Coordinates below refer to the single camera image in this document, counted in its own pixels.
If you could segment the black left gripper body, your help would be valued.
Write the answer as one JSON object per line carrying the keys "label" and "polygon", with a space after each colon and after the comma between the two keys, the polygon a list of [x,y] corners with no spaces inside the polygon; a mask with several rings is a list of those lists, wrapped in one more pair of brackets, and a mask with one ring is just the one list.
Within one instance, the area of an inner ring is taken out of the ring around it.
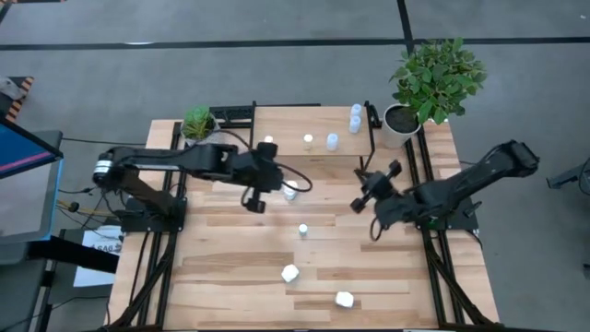
{"label": "black left gripper body", "polygon": [[279,190],[284,179],[273,161],[254,154],[240,154],[232,161],[232,182],[256,190]]}

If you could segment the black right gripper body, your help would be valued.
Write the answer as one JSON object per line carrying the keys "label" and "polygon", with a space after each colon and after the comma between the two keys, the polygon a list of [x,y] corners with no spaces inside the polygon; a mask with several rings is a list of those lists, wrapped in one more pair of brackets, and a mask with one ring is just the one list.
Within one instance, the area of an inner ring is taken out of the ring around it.
{"label": "black right gripper body", "polygon": [[375,199],[373,209],[380,224],[409,221],[414,213],[414,201],[393,187],[393,177],[392,172],[374,172],[366,181],[366,194]]}

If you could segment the succulent in triangle-patterned pot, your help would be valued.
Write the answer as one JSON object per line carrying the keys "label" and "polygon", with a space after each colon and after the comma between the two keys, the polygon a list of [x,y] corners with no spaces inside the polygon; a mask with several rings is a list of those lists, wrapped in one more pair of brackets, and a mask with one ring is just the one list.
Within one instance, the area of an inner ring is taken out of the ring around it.
{"label": "succulent in triangle-patterned pot", "polygon": [[224,138],[219,130],[220,125],[209,106],[195,106],[190,109],[181,125],[181,134],[187,147],[223,143]]}

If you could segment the leafy plant in white pot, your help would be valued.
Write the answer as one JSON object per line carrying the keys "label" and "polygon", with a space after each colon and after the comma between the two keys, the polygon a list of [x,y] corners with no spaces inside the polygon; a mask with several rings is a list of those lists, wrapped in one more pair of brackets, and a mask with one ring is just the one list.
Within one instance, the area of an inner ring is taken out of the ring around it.
{"label": "leafy plant in white pot", "polygon": [[428,121],[440,125],[452,115],[464,115],[465,100],[483,89],[487,76],[483,62],[460,37],[402,52],[401,65],[390,77],[395,103],[383,113],[383,143],[400,148]]}

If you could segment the white printed paper sheet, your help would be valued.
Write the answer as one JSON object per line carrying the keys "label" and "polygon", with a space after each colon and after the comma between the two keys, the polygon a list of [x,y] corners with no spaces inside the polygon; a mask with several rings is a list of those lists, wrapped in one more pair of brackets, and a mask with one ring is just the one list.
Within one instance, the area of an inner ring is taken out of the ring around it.
{"label": "white printed paper sheet", "polygon": [[[123,232],[120,226],[100,226],[95,231],[84,231],[82,245],[102,252],[119,256],[122,250]],[[73,286],[75,288],[112,285],[113,273],[101,272],[85,267],[77,267]]]}

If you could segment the black monitor stand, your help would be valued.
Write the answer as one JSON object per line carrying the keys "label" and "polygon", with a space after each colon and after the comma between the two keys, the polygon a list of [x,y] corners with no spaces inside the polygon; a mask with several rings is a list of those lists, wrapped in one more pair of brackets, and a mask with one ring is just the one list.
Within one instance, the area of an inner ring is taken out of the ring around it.
{"label": "black monitor stand", "polygon": [[28,332],[49,261],[100,272],[116,271],[119,257],[53,236],[0,243],[0,332]]}

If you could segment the monitor with blue screen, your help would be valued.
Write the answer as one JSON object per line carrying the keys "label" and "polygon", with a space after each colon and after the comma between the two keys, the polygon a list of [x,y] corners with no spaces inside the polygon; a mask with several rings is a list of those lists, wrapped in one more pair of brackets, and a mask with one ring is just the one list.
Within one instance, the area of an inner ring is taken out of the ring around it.
{"label": "monitor with blue screen", "polygon": [[47,140],[0,119],[0,244],[43,241],[52,233],[64,154],[63,134]]}

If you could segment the orange black striped mat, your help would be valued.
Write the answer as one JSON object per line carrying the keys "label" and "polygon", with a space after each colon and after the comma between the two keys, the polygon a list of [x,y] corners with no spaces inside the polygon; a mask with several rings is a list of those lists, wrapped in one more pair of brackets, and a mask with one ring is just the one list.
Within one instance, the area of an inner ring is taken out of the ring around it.
{"label": "orange black striped mat", "polygon": [[14,123],[17,120],[18,115],[22,110],[23,104],[30,93],[35,78],[9,77],[9,79],[15,83],[16,86],[24,93],[22,98],[14,100],[3,92],[0,92],[0,117]]}

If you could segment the person's foot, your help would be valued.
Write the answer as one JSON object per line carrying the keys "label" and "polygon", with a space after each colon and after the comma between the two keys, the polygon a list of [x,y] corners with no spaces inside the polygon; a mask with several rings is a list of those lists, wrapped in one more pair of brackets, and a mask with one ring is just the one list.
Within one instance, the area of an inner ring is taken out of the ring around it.
{"label": "person's foot", "polygon": [[12,79],[3,76],[0,76],[0,93],[13,101],[21,100],[27,95],[27,92]]}

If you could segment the wooden shelf black metal frame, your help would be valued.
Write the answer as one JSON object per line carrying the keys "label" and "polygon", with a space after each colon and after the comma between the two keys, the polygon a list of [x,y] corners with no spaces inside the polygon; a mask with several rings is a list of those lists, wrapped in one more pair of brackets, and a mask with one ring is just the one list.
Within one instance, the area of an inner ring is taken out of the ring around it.
{"label": "wooden shelf black metal frame", "polygon": [[[348,131],[350,105],[345,106],[257,106],[251,144],[272,136],[277,145],[276,160],[313,176],[321,172],[363,169],[372,161],[375,138],[369,123],[369,110],[362,106],[361,127],[357,134]],[[338,134],[336,151],[326,149],[326,137]],[[303,149],[303,136],[313,136],[311,150]]]}

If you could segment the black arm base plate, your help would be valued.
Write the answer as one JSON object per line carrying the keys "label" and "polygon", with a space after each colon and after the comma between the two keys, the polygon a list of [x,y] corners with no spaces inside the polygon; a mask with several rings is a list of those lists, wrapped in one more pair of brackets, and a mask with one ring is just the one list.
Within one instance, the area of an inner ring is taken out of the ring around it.
{"label": "black arm base plate", "polygon": [[415,223],[415,228],[425,226],[431,231],[473,231],[478,229],[476,210],[482,205],[481,201],[473,201],[471,197],[462,200],[448,215],[426,218]]}
{"label": "black arm base plate", "polygon": [[116,215],[122,222],[123,232],[177,232],[183,229],[186,215],[187,199],[175,199],[171,213],[164,215],[146,207],[139,200],[127,200],[125,210],[117,210]]}

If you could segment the black aluminium frame rail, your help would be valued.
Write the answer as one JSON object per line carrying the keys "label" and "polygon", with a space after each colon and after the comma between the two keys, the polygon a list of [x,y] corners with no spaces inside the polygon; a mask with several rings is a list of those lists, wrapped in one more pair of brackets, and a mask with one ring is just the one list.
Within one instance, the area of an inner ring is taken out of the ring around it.
{"label": "black aluminium frame rail", "polygon": [[[455,278],[446,230],[436,230],[437,240],[442,251],[442,256],[439,256],[432,241],[430,221],[431,219],[419,219],[417,228],[423,241],[438,328],[454,332],[482,332],[484,328],[502,326],[488,319],[460,287]],[[454,315],[453,323],[447,321],[440,279],[446,283],[450,292]]]}
{"label": "black aluminium frame rail", "polygon": [[[178,233],[183,229],[187,199],[184,193],[187,174],[180,173],[177,184],[177,192],[174,197],[174,215],[171,221],[146,218],[143,225],[138,227],[141,231],[152,234],[152,245],[149,252],[147,274],[142,288],[134,294],[130,304],[122,315],[116,320],[104,326],[103,332],[163,332],[168,295],[171,285],[172,266],[176,251]],[[159,284],[159,297],[157,298],[155,322],[148,325],[148,309],[151,304],[151,293]]]}

